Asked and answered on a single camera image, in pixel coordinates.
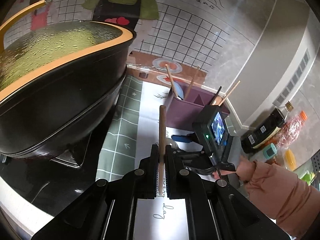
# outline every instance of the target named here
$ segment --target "black pot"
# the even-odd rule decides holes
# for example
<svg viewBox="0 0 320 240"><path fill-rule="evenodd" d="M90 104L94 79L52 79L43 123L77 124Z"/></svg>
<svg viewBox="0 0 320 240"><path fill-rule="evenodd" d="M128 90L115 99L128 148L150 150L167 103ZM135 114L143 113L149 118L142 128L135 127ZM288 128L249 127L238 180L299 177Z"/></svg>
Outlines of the black pot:
<svg viewBox="0 0 320 240"><path fill-rule="evenodd" d="M88 135L119 94L134 38L57 66L2 100L0 153L50 159Z"/></svg>

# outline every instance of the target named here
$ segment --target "yellow bottle cap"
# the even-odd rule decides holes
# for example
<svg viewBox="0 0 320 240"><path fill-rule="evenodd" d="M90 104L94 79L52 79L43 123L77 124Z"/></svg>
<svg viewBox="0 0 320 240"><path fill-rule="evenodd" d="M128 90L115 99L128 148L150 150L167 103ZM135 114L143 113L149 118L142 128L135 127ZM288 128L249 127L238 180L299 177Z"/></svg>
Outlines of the yellow bottle cap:
<svg viewBox="0 0 320 240"><path fill-rule="evenodd" d="M284 154L284 160L286 161L288 168L291 171L294 171L297 168L297 162L296 158L294 157L294 154L292 150L288 149Z"/></svg>

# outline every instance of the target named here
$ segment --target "pink jacket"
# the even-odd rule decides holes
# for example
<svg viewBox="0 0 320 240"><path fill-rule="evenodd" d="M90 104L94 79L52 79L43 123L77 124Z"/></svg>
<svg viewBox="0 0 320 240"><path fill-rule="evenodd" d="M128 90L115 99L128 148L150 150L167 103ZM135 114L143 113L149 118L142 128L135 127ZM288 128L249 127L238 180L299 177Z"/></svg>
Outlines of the pink jacket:
<svg viewBox="0 0 320 240"><path fill-rule="evenodd" d="M256 162L246 189L257 208L297 239L302 238L320 212L320 192L276 164Z"/></svg>

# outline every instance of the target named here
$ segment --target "camera screen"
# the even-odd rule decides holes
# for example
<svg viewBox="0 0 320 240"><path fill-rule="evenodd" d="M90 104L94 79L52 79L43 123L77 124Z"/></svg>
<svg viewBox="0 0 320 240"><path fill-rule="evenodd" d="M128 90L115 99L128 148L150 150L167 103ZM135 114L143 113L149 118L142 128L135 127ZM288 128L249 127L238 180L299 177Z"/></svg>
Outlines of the camera screen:
<svg viewBox="0 0 320 240"><path fill-rule="evenodd" d="M212 131L214 133L214 137L216 139L216 142L219 145L222 140L223 133L225 131L225 128L223 125L223 120L222 120L219 112L216 114L216 116L213 120L213 123L211 124L211 127L212 127Z"/></svg>

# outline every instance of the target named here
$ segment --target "wok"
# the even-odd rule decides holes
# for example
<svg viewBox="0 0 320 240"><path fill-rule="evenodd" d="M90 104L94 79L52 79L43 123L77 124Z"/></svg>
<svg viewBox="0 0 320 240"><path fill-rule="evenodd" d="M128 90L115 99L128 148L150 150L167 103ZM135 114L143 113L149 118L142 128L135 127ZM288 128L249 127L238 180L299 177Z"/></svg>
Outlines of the wok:
<svg viewBox="0 0 320 240"><path fill-rule="evenodd" d="M0 41L35 3L0 27ZM109 23L65 22L0 44L0 153L53 158L108 113L125 77L135 33Z"/></svg>

